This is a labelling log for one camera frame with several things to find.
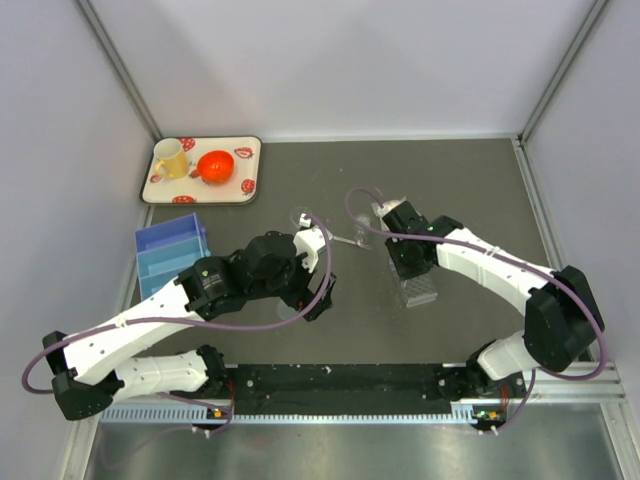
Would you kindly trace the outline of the clear test tube rack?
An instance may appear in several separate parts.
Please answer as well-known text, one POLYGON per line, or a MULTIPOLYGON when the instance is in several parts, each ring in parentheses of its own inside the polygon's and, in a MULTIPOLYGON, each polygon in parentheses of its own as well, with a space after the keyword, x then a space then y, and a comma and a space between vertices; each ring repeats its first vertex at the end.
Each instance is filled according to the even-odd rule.
POLYGON ((426 266, 410 265, 400 257, 392 257, 389 266, 398 285, 400 298, 407 308, 433 302, 438 293, 426 266))

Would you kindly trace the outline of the small glass bottle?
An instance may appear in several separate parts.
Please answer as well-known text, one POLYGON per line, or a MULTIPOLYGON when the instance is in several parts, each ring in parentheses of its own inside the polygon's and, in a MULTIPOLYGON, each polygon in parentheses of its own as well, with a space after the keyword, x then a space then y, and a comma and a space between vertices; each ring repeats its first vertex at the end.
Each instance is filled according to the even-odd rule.
POLYGON ((356 217, 355 223, 355 235, 354 240, 359 246, 364 246, 369 243, 369 230, 368 227, 371 224, 371 219, 367 214, 359 214, 356 217))

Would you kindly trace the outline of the glass beaker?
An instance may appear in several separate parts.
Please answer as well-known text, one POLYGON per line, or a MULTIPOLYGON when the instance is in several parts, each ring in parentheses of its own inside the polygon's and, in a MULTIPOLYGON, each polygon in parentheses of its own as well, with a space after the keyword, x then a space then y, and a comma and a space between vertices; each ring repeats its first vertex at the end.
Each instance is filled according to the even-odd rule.
POLYGON ((293 207, 290 211, 290 220, 295 228, 300 227, 300 221, 310 213, 309 209, 304 206, 293 207))

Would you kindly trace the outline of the blue plastic organizer box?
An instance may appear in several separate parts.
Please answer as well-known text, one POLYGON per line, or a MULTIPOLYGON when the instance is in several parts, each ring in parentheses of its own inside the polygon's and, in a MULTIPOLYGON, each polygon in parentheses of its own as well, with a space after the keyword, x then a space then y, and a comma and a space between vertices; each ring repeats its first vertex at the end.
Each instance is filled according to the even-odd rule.
POLYGON ((141 300, 210 255, 206 228, 196 213, 137 230, 134 238, 141 300))

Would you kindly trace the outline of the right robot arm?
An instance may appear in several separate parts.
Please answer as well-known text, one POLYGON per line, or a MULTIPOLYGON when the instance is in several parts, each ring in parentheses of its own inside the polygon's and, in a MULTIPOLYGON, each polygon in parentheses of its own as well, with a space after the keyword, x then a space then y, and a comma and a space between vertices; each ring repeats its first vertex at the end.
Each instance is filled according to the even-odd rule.
POLYGON ((466 362, 466 380, 487 396, 515 373, 541 367, 561 373, 604 329, 584 273, 527 263, 482 240, 462 223, 439 216, 429 221, 406 200, 372 205, 391 261, 403 280, 439 267, 458 273, 513 306, 524 318, 515 334, 493 340, 466 362))

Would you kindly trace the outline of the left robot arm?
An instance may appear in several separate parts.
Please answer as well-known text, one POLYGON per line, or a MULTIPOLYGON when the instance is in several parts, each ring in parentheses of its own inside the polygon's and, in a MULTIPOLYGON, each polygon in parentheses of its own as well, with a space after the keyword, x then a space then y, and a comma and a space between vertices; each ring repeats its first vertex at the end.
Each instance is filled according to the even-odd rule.
POLYGON ((296 234, 270 231, 228 256, 197 260, 146 300, 94 329, 45 336, 53 396, 64 418, 86 419, 115 403, 152 394, 215 398, 229 383, 215 347, 164 357, 143 358, 141 352, 187 328, 217 329, 217 318, 267 298, 315 320, 332 305, 332 272, 325 273, 317 291, 309 288, 329 241, 318 227, 296 234))

